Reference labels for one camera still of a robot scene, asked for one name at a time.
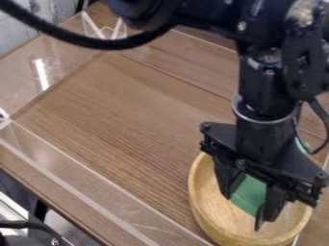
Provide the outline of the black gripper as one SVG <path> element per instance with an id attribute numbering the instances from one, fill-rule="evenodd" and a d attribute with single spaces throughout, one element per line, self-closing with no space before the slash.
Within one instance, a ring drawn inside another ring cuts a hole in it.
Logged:
<path id="1" fill-rule="evenodd" d="M 301 105 L 277 114 L 262 115 L 235 102 L 235 124 L 201 124 L 201 150 L 211 156 L 218 187 L 230 200 L 249 173 L 267 185 L 265 202 L 255 213 L 254 230 L 265 222 L 275 222 L 287 203 L 296 201 L 313 207 L 321 191 L 329 186 L 329 174 L 308 155 L 312 148 L 298 129 Z"/>

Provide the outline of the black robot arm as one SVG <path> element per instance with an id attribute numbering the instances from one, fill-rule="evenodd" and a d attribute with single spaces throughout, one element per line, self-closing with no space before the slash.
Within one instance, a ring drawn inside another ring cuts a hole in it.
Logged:
<path id="1" fill-rule="evenodd" d="M 316 206 L 329 185 L 298 129 L 304 106 L 321 119 L 329 144 L 329 14 L 322 0 L 108 0 L 123 21 L 146 33 L 175 25 L 234 40 L 239 87 L 235 124 L 206 122 L 201 149 L 214 160 L 219 191 L 231 198 L 247 178 L 265 185 L 254 223 L 277 220 L 289 202 Z"/>

